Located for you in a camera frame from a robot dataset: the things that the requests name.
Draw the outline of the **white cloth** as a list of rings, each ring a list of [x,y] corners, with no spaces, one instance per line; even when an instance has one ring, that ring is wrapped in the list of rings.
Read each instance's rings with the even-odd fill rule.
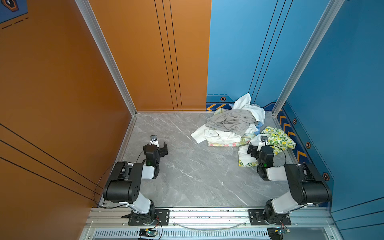
[[[215,147],[243,145],[260,133],[266,113],[251,104],[251,95],[243,95],[231,109],[217,109],[204,125],[191,134],[196,143],[207,141]]]

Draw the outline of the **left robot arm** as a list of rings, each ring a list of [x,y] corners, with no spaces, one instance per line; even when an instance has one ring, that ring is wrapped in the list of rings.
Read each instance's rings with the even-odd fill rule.
[[[143,162],[117,162],[106,181],[103,198],[120,207],[132,210],[125,218],[132,218],[133,223],[142,225],[159,224],[155,204],[140,191],[142,180],[154,180],[160,172],[160,159],[168,155],[168,145],[147,144],[143,147],[146,158]]]

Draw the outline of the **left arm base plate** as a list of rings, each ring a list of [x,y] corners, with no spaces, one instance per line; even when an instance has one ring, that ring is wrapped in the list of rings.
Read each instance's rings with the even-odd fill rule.
[[[131,212],[128,221],[129,226],[155,226],[157,224],[167,226],[170,219],[169,209],[155,209],[148,214],[135,214]]]

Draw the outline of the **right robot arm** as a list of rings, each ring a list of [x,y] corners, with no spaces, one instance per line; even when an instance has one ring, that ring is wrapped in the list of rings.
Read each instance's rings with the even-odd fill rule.
[[[286,181],[289,185],[287,193],[268,200],[264,209],[248,210],[251,225],[290,225],[291,212],[309,204],[331,201],[331,190],[314,164],[284,164],[276,167],[271,146],[256,147],[250,144],[247,153],[256,158],[257,173],[261,179]]]

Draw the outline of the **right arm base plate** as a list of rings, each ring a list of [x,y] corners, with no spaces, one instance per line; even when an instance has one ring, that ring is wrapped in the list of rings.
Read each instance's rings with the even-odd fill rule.
[[[266,212],[262,209],[250,209],[248,210],[249,220],[252,226],[264,226],[271,225],[277,226],[283,224],[291,225],[291,219],[288,214],[276,214],[274,211]]]

